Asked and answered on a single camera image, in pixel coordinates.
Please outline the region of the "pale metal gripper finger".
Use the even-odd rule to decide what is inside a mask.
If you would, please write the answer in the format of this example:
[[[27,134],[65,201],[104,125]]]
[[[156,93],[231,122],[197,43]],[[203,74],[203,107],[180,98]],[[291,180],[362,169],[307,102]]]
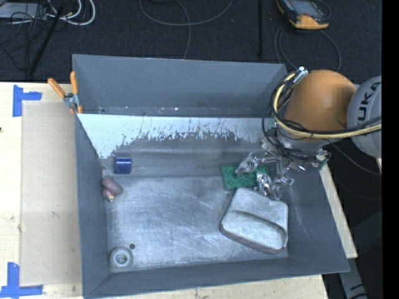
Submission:
[[[273,198],[280,199],[281,196],[293,185],[294,181],[293,178],[288,178],[282,175],[276,176],[272,181]]]
[[[271,178],[266,173],[256,173],[256,191],[265,196],[271,193]]]

